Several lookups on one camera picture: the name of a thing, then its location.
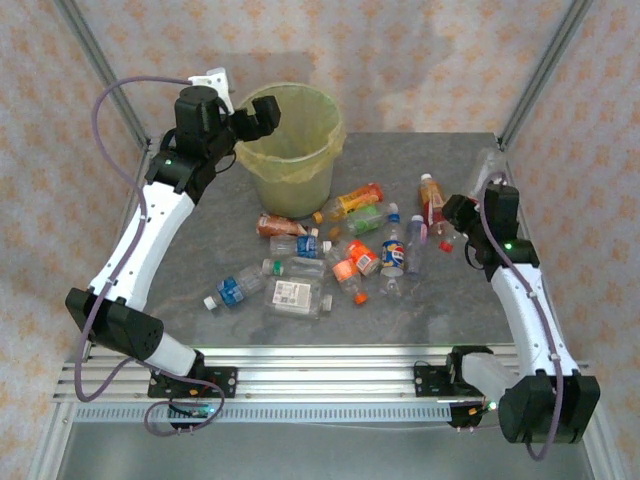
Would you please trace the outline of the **left circuit board green light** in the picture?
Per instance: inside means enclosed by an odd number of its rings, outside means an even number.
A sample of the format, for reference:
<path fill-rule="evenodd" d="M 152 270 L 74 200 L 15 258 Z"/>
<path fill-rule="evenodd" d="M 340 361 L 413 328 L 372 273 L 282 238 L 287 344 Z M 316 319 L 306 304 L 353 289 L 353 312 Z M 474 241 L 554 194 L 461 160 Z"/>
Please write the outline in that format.
<path fill-rule="evenodd" d="M 217 409 L 211 407 L 209 404 L 196 404 L 193 406 L 186 406 L 183 404 L 176 405 L 170 404 L 169 410 L 180 418 L 197 418 L 204 419 L 212 416 Z"/>

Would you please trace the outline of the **pepsi bottle blue cap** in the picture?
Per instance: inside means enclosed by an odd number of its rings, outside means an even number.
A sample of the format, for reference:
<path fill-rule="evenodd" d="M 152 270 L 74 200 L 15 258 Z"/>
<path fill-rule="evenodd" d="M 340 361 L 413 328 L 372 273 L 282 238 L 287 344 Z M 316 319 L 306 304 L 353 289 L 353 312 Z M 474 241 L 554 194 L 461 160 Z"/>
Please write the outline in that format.
<path fill-rule="evenodd" d="M 400 296 L 400 278 L 405 269 L 405 242 L 400 225 L 400 214 L 395 203 L 389 205 L 381 251 L 381 291 Z"/>

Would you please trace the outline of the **aluminium frame post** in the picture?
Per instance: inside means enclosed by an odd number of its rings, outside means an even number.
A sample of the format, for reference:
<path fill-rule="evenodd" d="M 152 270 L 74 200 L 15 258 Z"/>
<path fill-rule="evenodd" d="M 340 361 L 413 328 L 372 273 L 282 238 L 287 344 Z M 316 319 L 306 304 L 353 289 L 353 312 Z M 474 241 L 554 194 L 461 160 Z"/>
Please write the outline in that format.
<path fill-rule="evenodd" d="M 86 59 L 89 61 L 95 74 L 104 87 L 117 80 L 105 53 L 103 52 L 93 30 L 85 19 L 76 0 L 53 0 L 54 5 L 66 22 L 71 33 L 77 39 Z M 121 87 L 111 94 L 116 110 L 124 121 L 127 130 L 132 135 L 135 143 L 142 149 L 149 145 L 147 135 L 138 115 Z"/>
<path fill-rule="evenodd" d="M 505 127 L 496 137 L 497 146 L 501 151 L 507 151 L 514 143 L 518 132 L 559 65 L 565 50 L 581 26 L 593 2 L 594 0 L 571 0 L 568 10 L 553 33 Z"/>

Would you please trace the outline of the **crushed orange brown bottle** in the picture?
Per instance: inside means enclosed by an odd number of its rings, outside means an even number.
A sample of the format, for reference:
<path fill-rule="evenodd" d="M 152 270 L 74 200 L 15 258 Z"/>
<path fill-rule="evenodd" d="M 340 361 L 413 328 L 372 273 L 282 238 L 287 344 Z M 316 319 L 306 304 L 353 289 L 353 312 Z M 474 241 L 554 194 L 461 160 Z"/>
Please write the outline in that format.
<path fill-rule="evenodd" d="M 256 233 L 262 237 L 304 236 L 308 230 L 297 221 L 268 213 L 262 213 L 256 223 Z"/>

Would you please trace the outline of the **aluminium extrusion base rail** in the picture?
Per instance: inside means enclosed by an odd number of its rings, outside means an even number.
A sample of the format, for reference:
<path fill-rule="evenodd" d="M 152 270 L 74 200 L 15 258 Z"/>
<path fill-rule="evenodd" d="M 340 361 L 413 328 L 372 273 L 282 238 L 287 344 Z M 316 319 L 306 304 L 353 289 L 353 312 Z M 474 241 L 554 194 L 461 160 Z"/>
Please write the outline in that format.
<path fill-rule="evenodd" d="M 443 365 L 451 346 L 342 345 L 202 348 L 207 366 L 238 368 L 235 402 L 409 402 L 415 399 L 413 365 Z M 124 357 L 92 347 L 83 387 L 95 390 Z M 62 367 L 53 400 L 76 402 L 73 363 Z M 126 365 L 98 402 L 146 402 L 149 371 Z"/>

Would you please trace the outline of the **orange label bottle brown cap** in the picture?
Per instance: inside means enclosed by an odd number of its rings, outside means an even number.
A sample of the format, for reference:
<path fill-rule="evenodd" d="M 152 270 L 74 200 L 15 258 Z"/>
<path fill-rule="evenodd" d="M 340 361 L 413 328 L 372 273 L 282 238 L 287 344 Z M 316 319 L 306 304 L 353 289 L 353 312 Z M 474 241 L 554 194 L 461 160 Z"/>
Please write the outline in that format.
<path fill-rule="evenodd" d="M 329 239 L 338 248 L 339 253 L 344 258 L 352 260 L 359 272 L 365 277 L 370 277 L 376 273 L 381 266 L 381 260 L 378 255 L 347 229 L 342 227 L 331 228 Z"/>

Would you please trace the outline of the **grey metal lower shelf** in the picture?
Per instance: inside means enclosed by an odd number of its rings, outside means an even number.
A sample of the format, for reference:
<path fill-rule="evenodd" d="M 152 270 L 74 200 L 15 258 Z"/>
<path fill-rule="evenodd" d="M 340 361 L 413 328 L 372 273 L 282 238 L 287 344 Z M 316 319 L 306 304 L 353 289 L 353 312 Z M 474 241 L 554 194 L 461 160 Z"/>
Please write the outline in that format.
<path fill-rule="evenodd" d="M 533 461 L 480 430 L 218 424 L 161 439 L 133 424 L 76 424 L 59 480 L 593 480 L 582 446 Z"/>

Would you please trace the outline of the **clear bottle green white label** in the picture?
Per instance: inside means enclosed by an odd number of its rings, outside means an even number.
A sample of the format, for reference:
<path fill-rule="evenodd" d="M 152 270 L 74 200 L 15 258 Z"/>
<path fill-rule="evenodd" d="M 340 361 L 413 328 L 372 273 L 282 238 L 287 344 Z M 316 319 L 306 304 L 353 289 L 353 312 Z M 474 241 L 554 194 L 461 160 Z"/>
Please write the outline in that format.
<path fill-rule="evenodd" d="M 323 280 L 327 274 L 324 260 L 305 257 L 288 257 L 263 260 L 261 271 L 266 276 L 299 277 Z"/>

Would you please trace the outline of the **blue label bottle white cap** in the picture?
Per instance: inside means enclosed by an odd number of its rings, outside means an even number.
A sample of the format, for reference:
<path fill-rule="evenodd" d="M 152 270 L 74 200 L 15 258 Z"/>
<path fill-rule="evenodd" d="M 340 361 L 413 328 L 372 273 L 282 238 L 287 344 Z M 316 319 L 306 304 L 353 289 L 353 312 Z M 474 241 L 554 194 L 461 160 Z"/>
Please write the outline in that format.
<path fill-rule="evenodd" d="M 212 311 L 220 306 L 234 308 L 266 286 L 262 267 L 254 264 L 230 275 L 215 284 L 212 293 L 203 299 L 205 307 Z"/>

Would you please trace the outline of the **red tea bottle white cap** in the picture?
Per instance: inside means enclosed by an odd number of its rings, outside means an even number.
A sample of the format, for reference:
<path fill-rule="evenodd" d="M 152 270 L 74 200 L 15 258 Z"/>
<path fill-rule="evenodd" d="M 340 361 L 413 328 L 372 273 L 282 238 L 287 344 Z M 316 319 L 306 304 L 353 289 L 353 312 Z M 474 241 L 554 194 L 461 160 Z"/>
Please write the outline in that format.
<path fill-rule="evenodd" d="M 431 174 L 421 175 L 419 193 L 423 204 L 425 219 L 430 227 L 441 227 L 445 222 L 442 213 L 445 204 L 440 184 Z"/>

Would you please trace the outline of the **large clear bottle barcode label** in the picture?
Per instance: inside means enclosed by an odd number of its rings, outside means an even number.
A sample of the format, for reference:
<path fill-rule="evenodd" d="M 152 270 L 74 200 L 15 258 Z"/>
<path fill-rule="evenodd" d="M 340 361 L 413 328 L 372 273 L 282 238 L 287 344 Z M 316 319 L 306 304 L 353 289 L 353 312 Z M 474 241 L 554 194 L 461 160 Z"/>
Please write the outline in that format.
<path fill-rule="evenodd" d="M 318 319 L 332 311 L 333 296 L 324 282 L 304 277 L 271 277 L 266 286 L 264 305 L 280 316 Z"/>

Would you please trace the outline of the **clear bottle red cap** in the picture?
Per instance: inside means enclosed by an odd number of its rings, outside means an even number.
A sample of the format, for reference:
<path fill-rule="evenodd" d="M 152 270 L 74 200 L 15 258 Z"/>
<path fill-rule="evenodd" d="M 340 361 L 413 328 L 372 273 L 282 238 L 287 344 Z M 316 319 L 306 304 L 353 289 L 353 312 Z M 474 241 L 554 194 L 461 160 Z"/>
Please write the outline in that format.
<path fill-rule="evenodd" d="M 433 231 L 437 237 L 439 249 L 445 253 L 452 253 L 456 249 L 462 249 L 466 244 L 467 237 L 458 232 L 446 220 L 435 223 Z"/>

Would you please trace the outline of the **green plastic bin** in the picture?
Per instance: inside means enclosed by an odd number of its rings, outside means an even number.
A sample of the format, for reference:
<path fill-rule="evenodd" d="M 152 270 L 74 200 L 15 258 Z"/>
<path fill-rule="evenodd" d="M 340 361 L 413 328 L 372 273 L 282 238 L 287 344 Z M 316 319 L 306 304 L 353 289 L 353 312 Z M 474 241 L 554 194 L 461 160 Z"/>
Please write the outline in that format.
<path fill-rule="evenodd" d="M 299 219 L 320 210 L 328 200 L 334 160 L 331 166 L 302 183 L 270 183 L 248 171 L 252 175 L 264 210 L 275 215 Z"/>

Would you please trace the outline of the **orange juice bottle yellow cap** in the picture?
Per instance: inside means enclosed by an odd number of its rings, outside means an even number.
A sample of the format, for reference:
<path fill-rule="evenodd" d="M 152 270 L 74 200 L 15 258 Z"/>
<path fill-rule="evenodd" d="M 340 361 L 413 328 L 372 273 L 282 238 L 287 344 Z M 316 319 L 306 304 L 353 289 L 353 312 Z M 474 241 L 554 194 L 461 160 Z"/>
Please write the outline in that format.
<path fill-rule="evenodd" d="M 384 200 L 384 192 L 378 183 L 368 183 L 350 193 L 329 200 L 320 210 L 311 215 L 312 220 L 322 225 L 339 222 L 355 210 Z"/>

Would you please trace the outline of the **small clear bottle blue label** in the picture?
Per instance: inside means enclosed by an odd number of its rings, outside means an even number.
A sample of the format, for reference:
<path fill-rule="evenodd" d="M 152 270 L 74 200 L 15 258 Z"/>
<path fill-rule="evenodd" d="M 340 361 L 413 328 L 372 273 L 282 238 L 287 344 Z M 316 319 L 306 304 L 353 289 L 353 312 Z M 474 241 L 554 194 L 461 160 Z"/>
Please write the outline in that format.
<path fill-rule="evenodd" d="M 269 254 L 272 258 L 301 257 L 319 259 L 329 252 L 332 242 L 319 240 L 313 235 L 273 236 L 269 242 Z"/>

